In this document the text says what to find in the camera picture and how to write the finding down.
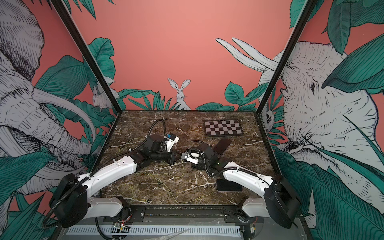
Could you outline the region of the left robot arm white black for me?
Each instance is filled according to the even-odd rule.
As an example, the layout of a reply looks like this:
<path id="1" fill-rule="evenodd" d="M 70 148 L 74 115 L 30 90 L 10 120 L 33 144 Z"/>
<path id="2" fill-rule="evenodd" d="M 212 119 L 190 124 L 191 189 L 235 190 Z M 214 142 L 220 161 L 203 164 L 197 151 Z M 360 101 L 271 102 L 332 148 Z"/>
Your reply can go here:
<path id="1" fill-rule="evenodd" d="M 63 177 L 41 228 L 69 228 L 84 219 L 99 217 L 110 217 L 120 225 L 128 222 L 133 211 L 123 197 L 107 199 L 96 198 L 94 195 L 111 183 L 133 175 L 151 163 L 174 163 L 176 157 L 172 148 L 179 141 L 179 137 L 168 134 L 166 129 L 163 130 L 162 136 L 149 131 L 140 145 L 112 158 L 109 165 L 98 166 L 92 172 L 78 177 L 74 174 Z"/>

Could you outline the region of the blue edged smartphone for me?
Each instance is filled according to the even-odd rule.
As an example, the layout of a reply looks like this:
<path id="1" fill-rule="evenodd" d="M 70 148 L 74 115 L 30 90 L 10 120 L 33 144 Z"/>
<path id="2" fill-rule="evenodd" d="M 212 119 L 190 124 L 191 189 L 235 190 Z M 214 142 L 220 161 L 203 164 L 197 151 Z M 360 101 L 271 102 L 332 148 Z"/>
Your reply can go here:
<path id="1" fill-rule="evenodd" d="M 220 141 L 214 146 L 213 150 L 218 155 L 222 155 L 226 149 L 231 145 L 232 140 L 229 138 L 222 138 Z"/>

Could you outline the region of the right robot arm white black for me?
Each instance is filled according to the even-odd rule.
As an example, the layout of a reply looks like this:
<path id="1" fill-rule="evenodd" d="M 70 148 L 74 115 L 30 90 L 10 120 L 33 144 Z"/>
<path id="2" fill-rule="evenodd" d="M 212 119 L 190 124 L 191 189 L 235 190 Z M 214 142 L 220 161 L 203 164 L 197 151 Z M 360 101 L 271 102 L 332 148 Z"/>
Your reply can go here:
<path id="1" fill-rule="evenodd" d="M 294 224 L 301 206 L 301 200 L 286 178 L 255 173 L 236 164 L 223 153 L 232 141 L 222 138 L 214 147 L 201 142 L 196 148 L 190 148 L 182 154 L 182 160 L 202 167 L 208 176 L 223 178 L 238 184 L 257 194 L 262 199 L 246 199 L 239 205 L 240 219 L 266 217 L 274 220 L 283 228 Z"/>

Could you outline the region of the pink edged smartphone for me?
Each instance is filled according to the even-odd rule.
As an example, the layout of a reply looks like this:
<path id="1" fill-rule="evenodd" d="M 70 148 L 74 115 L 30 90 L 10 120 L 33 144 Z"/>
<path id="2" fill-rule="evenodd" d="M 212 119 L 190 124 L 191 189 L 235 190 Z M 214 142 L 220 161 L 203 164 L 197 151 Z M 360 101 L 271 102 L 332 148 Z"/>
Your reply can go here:
<path id="1" fill-rule="evenodd" d="M 217 179 L 216 186 L 218 192 L 241 192 L 243 190 L 243 186 L 240 184 L 225 179 Z"/>

